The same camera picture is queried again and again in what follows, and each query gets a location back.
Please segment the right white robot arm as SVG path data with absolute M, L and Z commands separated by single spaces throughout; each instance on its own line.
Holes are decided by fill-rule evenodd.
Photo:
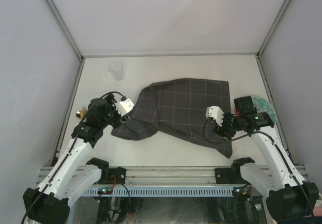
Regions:
M 247 181 L 260 192 L 273 220 L 314 216 L 318 187 L 307 182 L 296 169 L 278 137 L 271 116 L 268 112 L 258 111 L 252 97 L 236 98 L 234 113 L 210 106 L 205 115 L 208 120 L 215 121 L 214 132 L 224 142 L 236 140 L 235 134 L 244 131 L 261 151 L 271 177 L 250 157 L 233 161 L 231 177 L 237 183 Z

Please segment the dark grey checked cloth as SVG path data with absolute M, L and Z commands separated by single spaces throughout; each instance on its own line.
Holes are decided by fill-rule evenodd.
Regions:
M 205 79 L 176 79 L 153 83 L 141 90 L 130 120 L 111 134 L 125 140 L 143 140 L 163 132 L 187 142 L 216 149 L 226 158 L 232 144 L 220 143 L 206 109 L 218 106 L 231 111 L 229 83 Z

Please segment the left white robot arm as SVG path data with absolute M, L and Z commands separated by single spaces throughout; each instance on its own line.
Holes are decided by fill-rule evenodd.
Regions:
M 26 219 L 38 223 L 65 223 L 70 209 L 80 196 L 93 184 L 116 183 L 110 174 L 107 161 L 92 158 L 77 174 L 80 163 L 94 149 L 107 126 L 120 127 L 129 120 L 134 103 L 121 95 L 115 99 L 116 91 L 92 99 L 86 111 L 78 113 L 80 119 L 71 139 L 52 170 L 36 188 L 28 188 L 23 194 Z

